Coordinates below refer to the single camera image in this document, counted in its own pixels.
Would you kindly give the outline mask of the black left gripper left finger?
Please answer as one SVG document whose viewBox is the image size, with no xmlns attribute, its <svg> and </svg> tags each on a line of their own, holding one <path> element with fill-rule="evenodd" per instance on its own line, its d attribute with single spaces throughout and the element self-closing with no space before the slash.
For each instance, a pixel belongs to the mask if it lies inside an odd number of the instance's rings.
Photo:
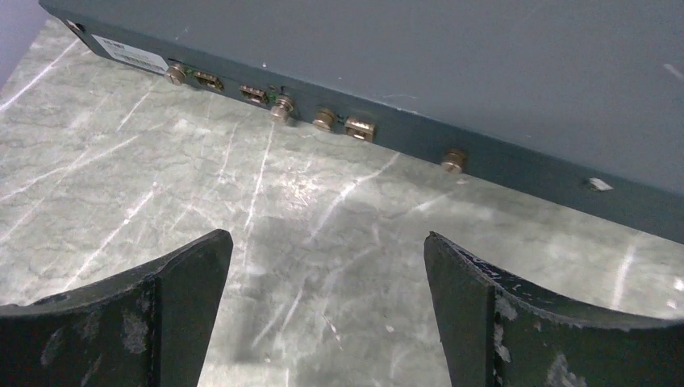
<svg viewBox="0 0 684 387">
<path fill-rule="evenodd" d="M 90 285 L 2 306 L 2 385 L 195 386 L 232 249 L 217 229 Z"/>
</svg>

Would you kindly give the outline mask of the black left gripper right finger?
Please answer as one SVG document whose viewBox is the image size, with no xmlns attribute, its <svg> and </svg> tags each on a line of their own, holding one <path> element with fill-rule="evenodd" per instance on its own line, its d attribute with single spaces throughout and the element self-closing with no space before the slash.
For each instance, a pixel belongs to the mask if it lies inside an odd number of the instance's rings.
<svg viewBox="0 0 684 387">
<path fill-rule="evenodd" d="M 423 250 L 454 386 L 680 386 L 683 322 L 538 286 L 440 234 Z"/>
</svg>

